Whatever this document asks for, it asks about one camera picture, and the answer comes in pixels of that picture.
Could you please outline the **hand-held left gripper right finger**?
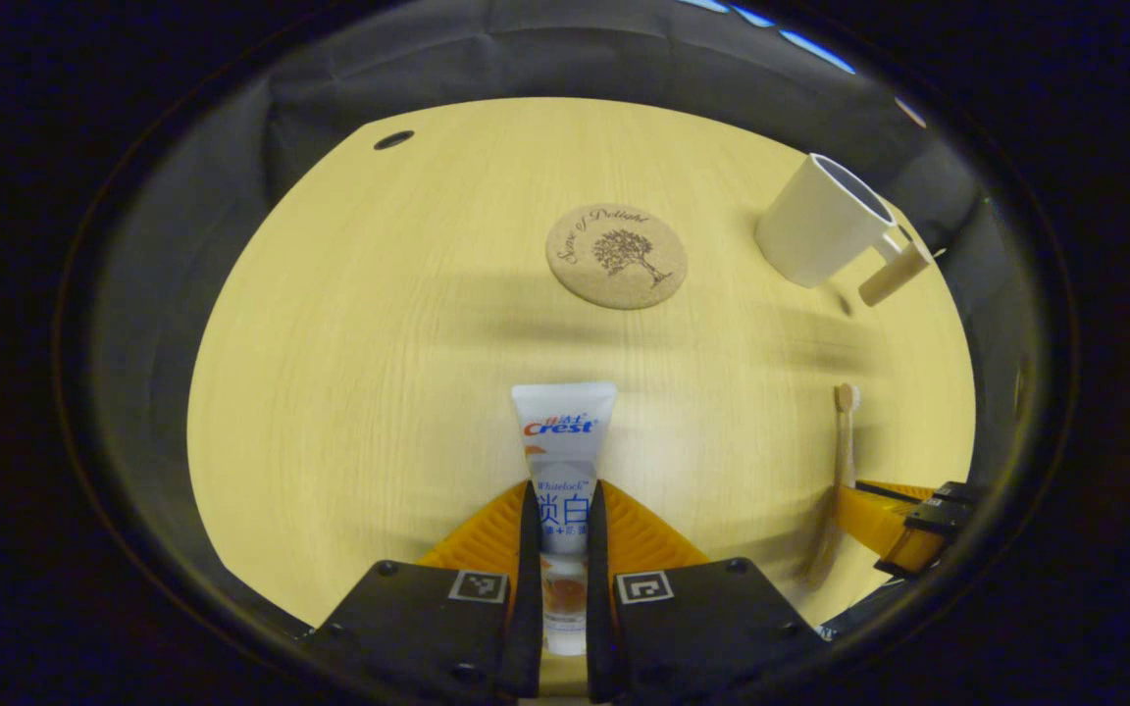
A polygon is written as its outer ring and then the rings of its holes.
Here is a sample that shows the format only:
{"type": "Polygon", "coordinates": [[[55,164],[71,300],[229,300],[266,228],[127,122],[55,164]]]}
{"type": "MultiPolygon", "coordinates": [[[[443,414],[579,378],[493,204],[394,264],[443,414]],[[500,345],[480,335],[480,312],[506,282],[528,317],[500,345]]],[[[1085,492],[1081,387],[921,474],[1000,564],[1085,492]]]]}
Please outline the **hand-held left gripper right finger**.
{"type": "Polygon", "coordinates": [[[712,560],[610,482],[586,531],[589,696],[758,705],[828,643],[751,560],[712,560]]]}

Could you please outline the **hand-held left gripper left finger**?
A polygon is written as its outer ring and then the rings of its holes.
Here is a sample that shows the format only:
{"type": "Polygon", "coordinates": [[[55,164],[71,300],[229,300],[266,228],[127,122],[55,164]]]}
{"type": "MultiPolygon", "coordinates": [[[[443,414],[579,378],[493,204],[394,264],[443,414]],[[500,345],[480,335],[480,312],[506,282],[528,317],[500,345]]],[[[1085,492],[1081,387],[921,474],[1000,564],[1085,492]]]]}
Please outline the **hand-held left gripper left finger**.
{"type": "Polygon", "coordinates": [[[371,701],[516,701],[539,692],[539,508],[501,493],[417,563],[377,560],[302,642],[371,701]]]}

